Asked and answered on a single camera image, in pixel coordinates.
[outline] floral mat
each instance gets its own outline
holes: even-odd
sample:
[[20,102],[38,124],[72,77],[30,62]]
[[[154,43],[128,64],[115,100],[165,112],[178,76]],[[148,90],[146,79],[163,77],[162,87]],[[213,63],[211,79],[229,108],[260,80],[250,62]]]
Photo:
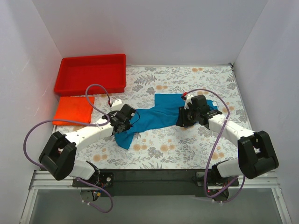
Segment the floral mat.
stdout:
[[[229,66],[221,67],[127,67],[127,86],[124,93],[111,94],[134,108],[154,106],[155,93],[184,93],[196,88],[212,90],[224,98],[231,111],[230,120],[249,128],[233,73]],[[207,91],[207,99],[224,105]],[[110,111],[105,95],[97,95],[95,106]],[[92,113],[92,122],[102,115]],[[80,126],[58,126],[62,133],[78,130]],[[79,160],[88,160],[98,168],[109,169],[192,169],[205,168],[217,134],[200,126],[189,128],[171,126],[135,134],[129,150],[119,147],[114,136],[93,143],[77,153]],[[237,148],[221,138],[213,154],[212,164],[237,157]]]

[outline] teal fabric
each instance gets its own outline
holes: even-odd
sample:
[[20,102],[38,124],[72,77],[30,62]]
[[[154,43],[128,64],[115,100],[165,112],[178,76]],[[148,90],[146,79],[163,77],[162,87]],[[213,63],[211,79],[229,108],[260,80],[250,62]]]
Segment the teal fabric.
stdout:
[[[155,94],[155,106],[150,109],[137,109],[138,114],[130,120],[134,124],[126,132],[115,134],[116,143],[129,149],[135,133],[150,129],[169,127],[175,125],[178,120],[178,108],[185,105],[182,94]],[[217,109],[211,100],[207,100],[212,110]]]

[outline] red plastic bin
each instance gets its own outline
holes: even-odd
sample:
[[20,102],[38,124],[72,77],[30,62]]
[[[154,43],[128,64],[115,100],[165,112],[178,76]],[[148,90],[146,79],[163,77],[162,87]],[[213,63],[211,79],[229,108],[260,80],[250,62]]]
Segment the red plastic bin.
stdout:
[[[126,87],[126,55],[66,57],[60,64],[54,92],[59,96],[85,95],[91,84],[104,86],[108,93],[124,92]],[[105,93],[100,87],[88,94]]]

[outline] white backdrop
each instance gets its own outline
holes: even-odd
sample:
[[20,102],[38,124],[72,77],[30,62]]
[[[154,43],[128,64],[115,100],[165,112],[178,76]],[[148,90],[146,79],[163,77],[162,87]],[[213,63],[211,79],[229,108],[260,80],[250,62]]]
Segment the white backdrop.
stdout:
[[62,57],[127,64],[234,62],[267,0],[33,0]]
[[299,223],[299,2],[270,0],[235,62],[251,121],[267,131],[292,222]]
[[[27,131],[50,119],[57,101],[53,86],[61,56],[30,0],[0,0],[0,223],[17,224],[34,165],[22,150]],[[51,125],[30,138],[37,160]]]

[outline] orange towel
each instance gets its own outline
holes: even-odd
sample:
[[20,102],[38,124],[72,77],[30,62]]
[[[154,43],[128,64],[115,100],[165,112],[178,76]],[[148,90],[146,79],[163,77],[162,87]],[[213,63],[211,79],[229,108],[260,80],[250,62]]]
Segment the orange towel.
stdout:
[[[94,104],[94,97],[89,97]],[[54,119],[74,120],[83,123],[90,123],[93,108],[85,97],[61,97]],[[77,125],[62,121],[53,121],[54,125]]]

